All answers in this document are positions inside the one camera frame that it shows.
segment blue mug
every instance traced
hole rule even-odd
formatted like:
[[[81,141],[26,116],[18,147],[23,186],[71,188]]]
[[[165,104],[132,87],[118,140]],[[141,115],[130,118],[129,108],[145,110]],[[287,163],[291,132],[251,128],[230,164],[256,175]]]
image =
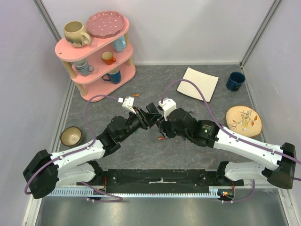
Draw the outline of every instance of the blue mug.
[[[94,67],[89,65],[86,59],[73,62],[73,64],[82,76],[88,76],[94,71]]]
[[[124,35],[122,35],[120,38],[113,41],[112,46],[116,52],[118,52],[118,53],[123,52],[124,49],[127,47]]]
[[[231,91],[237,91],[246,80],[245,76],[240,72],[232,72],[228,78],[226,87]]]
[[[102,78],[104,81],[110,81],[114,84],[118,84],[121,81],[121,74],[120,74],[120,69],[119,67],[116,67],[115,69],[113,69],[112,71],[108,72],[107,74],[105,74]]]

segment metal floor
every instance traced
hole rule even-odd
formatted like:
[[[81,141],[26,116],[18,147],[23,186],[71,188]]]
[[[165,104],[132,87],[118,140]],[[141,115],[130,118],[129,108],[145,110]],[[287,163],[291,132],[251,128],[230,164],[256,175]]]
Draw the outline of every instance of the metal floor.
[[[250,191],[237,189],[237,198]],[[125,198],[91,203],[46,197],[36,226],[288,226],[277,190],[256,190],[247,201],[221,204],[208,198]]]

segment polka dot plate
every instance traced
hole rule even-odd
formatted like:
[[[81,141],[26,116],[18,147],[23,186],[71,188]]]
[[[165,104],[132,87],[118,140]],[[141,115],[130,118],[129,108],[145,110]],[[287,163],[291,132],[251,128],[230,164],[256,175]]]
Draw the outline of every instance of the polka dot plate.
[[[91,35],[106,39],[117,35],[124,24],[124,18],[118,12],[104,11],[91,16],[86,22],[86,27]]]

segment orange mug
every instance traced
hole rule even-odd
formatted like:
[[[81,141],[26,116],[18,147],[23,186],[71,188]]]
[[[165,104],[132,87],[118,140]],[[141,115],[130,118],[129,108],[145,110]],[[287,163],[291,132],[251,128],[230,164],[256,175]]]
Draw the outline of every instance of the orange mug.
[[[102,59],[107,65],[111,65],[116,62],[116,59],[113,57],[113,53],[106,51],[102,54]]]

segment dark blue mug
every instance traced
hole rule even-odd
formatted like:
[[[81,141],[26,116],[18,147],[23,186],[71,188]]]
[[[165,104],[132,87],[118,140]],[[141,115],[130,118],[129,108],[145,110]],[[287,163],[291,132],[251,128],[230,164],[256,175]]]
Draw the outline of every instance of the dark blue mug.
[[[237,91],[246,80],[245,76],[240,72],[232,72],[228,78],[226,87],[231,91]]]
[[[114,84],[118,84],[121,81],[121,74],[120,74],[120,69],[119,67],[116,67],[112,71],[108,72],[105,74],[102,78],[104,81],[110,81]]]

